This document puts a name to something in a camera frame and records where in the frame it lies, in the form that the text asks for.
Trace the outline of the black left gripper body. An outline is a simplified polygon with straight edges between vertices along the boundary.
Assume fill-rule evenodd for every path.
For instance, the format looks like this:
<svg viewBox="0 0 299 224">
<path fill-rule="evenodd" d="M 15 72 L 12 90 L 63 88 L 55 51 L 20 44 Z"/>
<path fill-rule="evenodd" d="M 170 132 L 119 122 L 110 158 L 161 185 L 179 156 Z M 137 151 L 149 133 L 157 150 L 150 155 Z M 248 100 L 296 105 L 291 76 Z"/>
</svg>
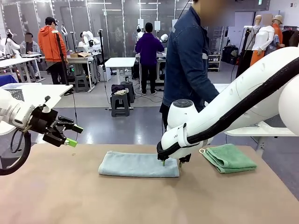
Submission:
<svg viewBox="0 0 299 224">
<path fill-rule="evenodd" d="M 36 107 L 28 120 L 28 130 L 45 134 L 54 133 L 56 130 L 56 118 L 58 112 L 50 109 L 49 112 L 43 112 L 44 106 Z"/>
</svg>

